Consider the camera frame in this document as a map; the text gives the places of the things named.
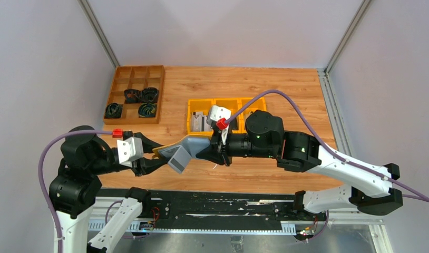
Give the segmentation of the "yellow leather card holder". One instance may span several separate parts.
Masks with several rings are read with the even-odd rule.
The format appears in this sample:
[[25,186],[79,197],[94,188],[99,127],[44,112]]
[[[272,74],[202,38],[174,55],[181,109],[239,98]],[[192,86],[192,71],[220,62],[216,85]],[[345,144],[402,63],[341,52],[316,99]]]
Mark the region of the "yellow leather card holder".
[[192,159],[199,159],[196,155],[208,148],[210,142],[207,135],[189,134],[176,143],[154,148],[153,153],[167,159],[167,164],[174,171],[182,173]]

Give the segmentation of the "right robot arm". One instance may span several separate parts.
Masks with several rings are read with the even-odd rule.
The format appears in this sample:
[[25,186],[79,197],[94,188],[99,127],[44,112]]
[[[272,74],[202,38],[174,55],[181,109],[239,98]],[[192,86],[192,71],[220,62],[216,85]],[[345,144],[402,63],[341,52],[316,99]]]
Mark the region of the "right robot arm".
[[262,110],[247,117],[245,129],[245,133],[228,133],[226,139],[215,131],[196,157],[222,166],[231,165],[234,157],[270,158],[286,171],[318,173],[342,182],[327,190],[296,192],[292,213],[299,220],[344,208],[384,216],[403,205],[402,192],[392,186],[392,180],[400,177],[396,164],[374,166],[351,158],[322,146],[312,135],[284,130],[280,117]]

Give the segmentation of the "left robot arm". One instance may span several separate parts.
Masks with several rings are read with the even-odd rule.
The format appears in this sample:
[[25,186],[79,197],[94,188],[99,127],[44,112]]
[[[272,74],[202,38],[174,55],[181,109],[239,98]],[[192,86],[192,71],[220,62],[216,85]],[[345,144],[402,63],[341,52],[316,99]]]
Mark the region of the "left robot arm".
[[57,176],[46,189],[58,237],[57,252],[112,252],[136,218],[145,218],[147,229],[152,230],[159,219],[169,217],[167,202],[153,200],[150,191],[133,187],[103,229],[88,239],[91,214],[102,186],[99,175],[132,170],[136,176],[144,176],[167,162],[143,157],[159,144],[142,133],[111,131],[120,141],[116,148],[102,140],[103,134],[82,125],[58,138],[63,157]]

